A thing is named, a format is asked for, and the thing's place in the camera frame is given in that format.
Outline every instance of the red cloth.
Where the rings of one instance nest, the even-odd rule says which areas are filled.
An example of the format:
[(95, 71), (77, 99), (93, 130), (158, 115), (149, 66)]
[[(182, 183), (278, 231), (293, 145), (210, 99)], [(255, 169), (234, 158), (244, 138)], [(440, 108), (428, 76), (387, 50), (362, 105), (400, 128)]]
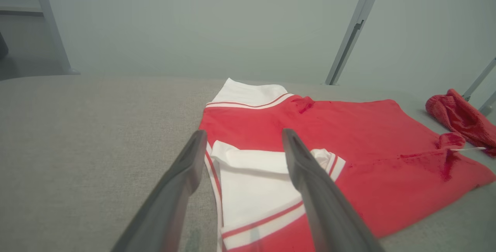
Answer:
[(459, 132), (474, 146), (496, 157), (496, 126), (470, 105), (454, 89), (446, 95), (432, 96), (425, 104), (427, 112), (453, 132)]
[[(484, 165), (451, 151), (463, 148), (460, 134), (432, 132), (393, 100), (330, 102), (292, 95), (259, 107), (212, 103), (203, 112), (200, 129), (207, 131), (210, 146), (218, 140), (241, 150), (283, 152), (281, 133), (291, 128), (309, 150), (335, 153), (345, 162), (335, 183), (377, 237), (404, 229), (496, 179)], [(209, 156), (206, 164), (221, 203), (222, 176)], [(218, 208), (222, 216), (225, 206)], [(223, 227), (224, 243), (239, 240), (227, 250), (315, 251), (306, 216), (277, 226), (286, 216), (278, 213), (242, 227)], [(269, 228), (275, 232), (266, 235)]]

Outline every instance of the gray fabric surface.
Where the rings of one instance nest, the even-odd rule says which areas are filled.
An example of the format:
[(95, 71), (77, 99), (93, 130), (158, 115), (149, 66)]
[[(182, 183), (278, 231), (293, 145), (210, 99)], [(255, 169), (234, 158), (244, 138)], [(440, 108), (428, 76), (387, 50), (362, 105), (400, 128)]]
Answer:
[[(0, 250), (110, 250), (223, 82), (80, 76), (0, 82)], [(407, 93), (282, 85), (315, 100), (391, 98), (434, 132), (446, 132)], [(465, 153), (496, 171), (482, 152)], [(493, 183), (381, 243), (387, 251), (493, 251), (495, 208)], [(216, 220), (204, 171), (188, 203), (180, 250), (214, 251)]]

